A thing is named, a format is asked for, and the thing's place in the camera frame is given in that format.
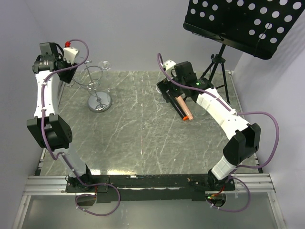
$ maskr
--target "white wall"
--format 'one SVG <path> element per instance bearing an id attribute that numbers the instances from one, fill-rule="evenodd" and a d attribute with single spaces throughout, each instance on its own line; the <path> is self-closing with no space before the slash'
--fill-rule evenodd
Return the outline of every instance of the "white wall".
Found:
<path id="1" fill-rule="evenodd" d="M 36 107 L 31 67 L 40 52 L 39 43 L 46 39 L 22 0 L 1 1 L 0 31 L 0 227 L 8 229 L 41 154 L 26 120 Z"/>
<path id="2" fill-rule="evenodd" d="M 264 61 L 243 54 L 234 83 L 244 111 L 267 111 L 280 125 L 280 143 L 264 168 L 273 180 L 289 229 L 305 228 L 305 14 Z M 261 115 L 248 116 L 262 128 L 259 161 L 269 157 L 275 138 L 273 122 Z"/>
<path id="3" fill-rule="evenodd" d="M 48 40 L 84 39 L 95 62 L 115 70 L 157 70 L 156 55 L 203 70 L 221 44 L 183 28 L 188 0 L 25 0 Z M 226 69 L 242 52 L 227 47 Z"/>

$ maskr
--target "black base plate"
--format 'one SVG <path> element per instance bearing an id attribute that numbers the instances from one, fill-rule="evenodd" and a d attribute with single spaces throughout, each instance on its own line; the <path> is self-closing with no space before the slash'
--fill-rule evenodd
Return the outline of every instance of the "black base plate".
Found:
<path id="1" fill-rule="evenodd" d="M 191 199 L 205 201 L 206 191 L 219 191 L 223 184 L 211 188 L 207 174 L 178 174 L 178 175 L 100 175 L 92 176 L 95 184 L 110 183 L 120 191 L 121 201 L 135 200 L 173 200 Z M 234 182 L 225 184 L 225 191 L 234 191 Z M 81 193 L 79 188 L 68 186 L 67 193 Z M 107 186 L 99 186 L 97 203 L 117 201 L 116 191 Z"/>

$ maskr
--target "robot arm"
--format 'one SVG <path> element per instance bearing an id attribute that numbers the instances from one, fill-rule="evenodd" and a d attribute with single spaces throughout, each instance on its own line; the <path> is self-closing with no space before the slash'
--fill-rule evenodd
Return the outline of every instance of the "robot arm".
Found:
<path id="1" fill-rule="evenodd" d="M 79 53 L 79 51 L 73 47 L 65 47 L 62 50 L 63 54 L 60 56 L 57 51 L 57 46 L 57 44 L 49 42 L 40 44 L 41 55 L 38 56 L 32 68 L 35 73 L 38 87 L 37 106 L 34 118 L 27 120 L 27 127 L 40 147 L 46 147 L 41 133 L 41 110 L 45 109 L 45 133 L 53 154 L 57 155 L 59 152 L 64 153 L 69 163 L 75 171 L 77 171 L 77 174 L 80 177 L 83 177 L 86 176 L 88 169 L 72 146 L 71 128 L 60 117 L 58 112 L 59 83 L 60 81 L 70 83 L 76 68 L 61 72 L 60 74 L 55 74 L 47 81 L 44 89 L 45 107 L 41 107 L 41 88 L 44 79 L 55 70 L 75 65 L 74 61 Z M 69 172 L 69 182 L 72 184 L 77 182 L 75 174 L 66 164 L 65 160 L 63 160 L 62 156 L 59 156 L 59 159 Z"/>
<path id="2" fill-rule="evenodd" d="M 174 61 L 167 60 L 162 64 L 162 67 L 168 75 L 172 76 L 172 70 L 175 70 L 176 76 L 173 76 L 173 80 L 177 83 L 203 89 L 215 96 L 215 98 L 213 98 L 207 93 L 200 93 L 198 91 L 178 87 L 167 78 L 157 83 L 157 86 L 162 93 L 164 88 L 166 88 L 167 90 L 171 90 L 176 97 L 185 94 L 187 97 L 192 98 L 193 101 L 205 109 L 224 130 L 229 142 L 223 149 L 224 155 L 220 161 L 208 172 L 213 178 L 212 185 L 224 181 L 238 165 L 257 152 L 261 132 L 259 125 L 251 125 L 248 121 L 238 116 L 236 110 L 232 109 L 230 105 L 224 101 L 212 83 L 206 78 L 197 79 L 190 62 L 176 64 Z"/>

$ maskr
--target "black perforated panel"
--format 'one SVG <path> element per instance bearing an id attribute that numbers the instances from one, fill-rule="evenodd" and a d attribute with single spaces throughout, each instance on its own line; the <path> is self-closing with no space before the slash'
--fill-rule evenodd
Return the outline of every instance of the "black perforated panel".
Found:
<path id="1" fill-rule="evenodd" d="M 183 27 L 261 59 L 270 59 L 305 0 L 190 0 Z"/>

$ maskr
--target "marble table surface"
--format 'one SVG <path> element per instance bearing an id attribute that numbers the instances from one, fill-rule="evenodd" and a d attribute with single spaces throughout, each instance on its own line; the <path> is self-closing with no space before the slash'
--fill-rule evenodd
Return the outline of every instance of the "marble table surface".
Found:
<path id="1" fill-rule="evenodd" d="M 98 91 L 109 91 L 113 104 L 99 114 L 88 109 L 90 95 L 85 89 L 76 83 L 65 86 L 60 116 L 71 126 L 72 144 L 93 174 L 207 173 L 222 157 L 228 142 L 223 130 L 191 99 L 186 103 L 194 120 L 183 122 L 156 91 L 156 83 L 163 78 L 159 71 L 109 71 Z M 231 106 L 240 110 L 229 76 L 227 82 Z M 222 75 L 217 73 L 212 83 L 222 85 Z M 224 88 L 219 94 L 225 99 Z M 244 164 L 255 165 L 254 157 Z M 240 168 L 238 172 L 257 170 Z M 41 176 L 66 174 L 62 163 L 47 153 Z"/>

